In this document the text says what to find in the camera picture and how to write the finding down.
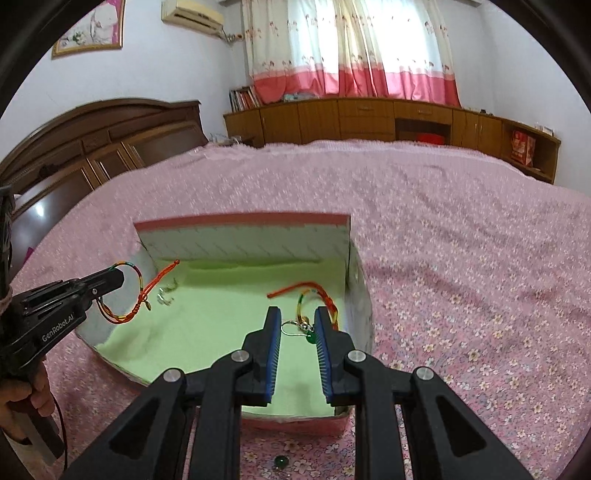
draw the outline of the black cable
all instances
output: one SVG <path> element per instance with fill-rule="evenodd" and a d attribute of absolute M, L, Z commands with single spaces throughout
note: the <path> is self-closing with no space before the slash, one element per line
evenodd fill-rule
<path fill-rule="evenodd" d="M 60 416 L 61 438 L 64 441 L 64 471 L 68 468 L 68 440 L 66 436 L 66 426 L 64 425 L 64 416 L 61 414 L 60 404 L 57 402 L 55 396 L 51 394 L 53 401 L 56 404 L 57 413 Z"/>

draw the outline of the light green foam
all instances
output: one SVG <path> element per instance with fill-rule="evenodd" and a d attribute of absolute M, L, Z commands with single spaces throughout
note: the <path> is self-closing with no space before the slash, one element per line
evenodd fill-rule
<path fill-rule="evenodd" d="M 239 349 L 247 333 L 262 328 L 270 306 L 281 309 L 283 320 L 295 319 L 301 290 L 271 300 L 269 292 L 315 281 L 344 313 L 345 269 L 338 259 L 259 266 L 181 262 L 159 285 L 170 285 L 176 278 L 179 287 L 166 294 L 174 298 L 172 304 L 159 304 L 155 288 L 149 297 L 151 312 L 142 307 L 131 322 L 114 328 L 97 350 L 107 361 L 146 382 L 171 367 L 185 372 L 208 368 L 219 357 Z M 323 303 L 314 295 L 307 298 L 303 313 L 313 322 L 316 307 Z M 295 326 L 285 330 L 298 331 Z M 333 409 L 322 393 L 316 346 L 305 337 L 282 335 L 272 403 L 264 410 L 243 410 L 290 417 L 331 416 Z"/>

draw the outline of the wooden headboard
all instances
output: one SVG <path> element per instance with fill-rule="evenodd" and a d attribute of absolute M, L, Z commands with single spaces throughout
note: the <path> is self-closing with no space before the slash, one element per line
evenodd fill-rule
<path fill-rule="evenodd" d="M 196 141 L 207 143 L 196 100 L 167 103 L 121 98 L 88 103 L 54 118 L 18 144 L 0 163 L 0 184 L 11 184 L 14 193 L 24 193 L 98 149 L 180 122 L 194 122 Z"/>
<path fill-rule="evenodd" d="M 10 280 L 28 252 L 95 188 L 206 143 L 196 100 L 89 103 L 33 132 L 0 163 L 0 184 L 21 194 L 12 215 Z"/>

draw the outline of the green bead pendant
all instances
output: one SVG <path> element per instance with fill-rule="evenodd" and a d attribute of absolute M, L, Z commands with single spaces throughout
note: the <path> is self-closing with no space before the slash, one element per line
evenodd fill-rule
<path fill-rule="evenodd" d="M 284 470 L 289 464 L 290 460 L 285 455 L 278 455 L 273 461 L 273 466 L 278 470 Z"/>

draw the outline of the orange cord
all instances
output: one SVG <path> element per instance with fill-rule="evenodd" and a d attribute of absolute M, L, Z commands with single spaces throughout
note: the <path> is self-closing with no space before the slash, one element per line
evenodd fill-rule
<path fill-rule="evenodd" d="M 96 303 L 99 306 L 99 310 L 102 313 L 103 317 L 105 317 L 105 319 L 107 319 L 109 322 L 111 322 L 115 325 L 121 325 L 122 323 L 127 323 L 133 317 L 135 317 L 135 315 L 139 312 L 139 308 L 141 307 L 141 305 L 143 303 L 145 303 L 148 310 L 151 310 L 152 307 L 150 306 L 150 303 L 148 302 L 148 293 L 150 293 L 150 291 L 158 284 L 158 282 L 160 282 L 160 280 L 162 280 L 164 278 L 164 276 L 166 274 L 168 274 L 179 263 L 180 263 L 179 260 L 175 260 L 174 262 L 172 262 L 168 267 L 166 267 L 160 273 L 158 273 L 158 275 L 156 275 L 154 277 L 154 279 L 146 285 L 145 288 L 142 288 L 140 285 L 138 301 L 136 302 L 136 304 L 135 304 L 134 308 L 131 310 L 131 312 L 129 312 L 127 315 L 114 314 L 113 311 L 107 305 L 105 305 L 103 303 L 102 298 L 97 299 Z"/>
<path fill-rule="evenodd" d="M 302 288 L 302 287 L 313 288 L 314 290 L 316 290 L 316 292 L 318 293 L 318 295 L 320 296 L 320 298 L 324 302 L 324 305 L 326 305 L 327 310 L 329 311 L 330 317 L 332 319 L 333 329 L 338 330 L 339 329 L 339 321 L 338 321 L 339 311 L 336 308 L 336 305 L 333 302 L 333 300 L 326 293 L 326 290 L 324 290 L 322 288 L 322 286 L 320 286 L 316 282 L 305 281 L 305 282 L 301 282 L 301 283 L 296 283 L 295 285 L 291 285 L 289 287 L 282 288 L 281 290 L 277 290 L 277 291 L 267 294 L 267 298 L 273 299 L 275 297 L 278 297 L 279 295 L 283 295 L 283 294 L 288 293 L 292 290 L 295 290 L 297 288 Z"/>

